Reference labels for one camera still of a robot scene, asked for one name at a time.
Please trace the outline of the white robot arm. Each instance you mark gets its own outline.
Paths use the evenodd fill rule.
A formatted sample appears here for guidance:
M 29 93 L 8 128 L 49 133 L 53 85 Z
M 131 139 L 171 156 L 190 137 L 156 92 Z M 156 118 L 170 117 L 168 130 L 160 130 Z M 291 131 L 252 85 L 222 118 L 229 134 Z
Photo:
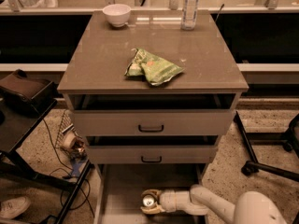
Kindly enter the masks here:
M 141 210 L 146 215 L 183 211 L 192 216 L 214 212 L 226 224 L 287 224 L 277 206 L 256 191 L 243 193 L 230 203 L 202 185 L 189 190 L 147 189 L 142 194 Z

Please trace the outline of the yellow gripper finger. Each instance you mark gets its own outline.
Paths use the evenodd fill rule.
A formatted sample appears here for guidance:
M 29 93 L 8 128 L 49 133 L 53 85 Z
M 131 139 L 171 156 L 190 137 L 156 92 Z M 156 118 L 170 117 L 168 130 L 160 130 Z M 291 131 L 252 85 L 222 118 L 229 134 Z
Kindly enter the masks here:
M 145 198 L 146 196 L 152 197 L 154 200 L 158 200 L 162 191 L 159 189 L 147 189 L 142 192 L 141 197 Z
M 153 207 L 141 206 L 141 211 L 146 215 L 156 215 L 164 212 L 164 209 L 160 205 L 154 205 Z

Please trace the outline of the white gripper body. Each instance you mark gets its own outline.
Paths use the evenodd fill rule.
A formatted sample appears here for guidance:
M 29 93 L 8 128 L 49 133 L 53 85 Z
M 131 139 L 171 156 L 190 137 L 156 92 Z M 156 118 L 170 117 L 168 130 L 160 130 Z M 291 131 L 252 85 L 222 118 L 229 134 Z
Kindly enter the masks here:
M 190 201 L 190 194 L 187 190 L 163 190 L 159 197 L 159 204 L 166 213 L 186 211 Z

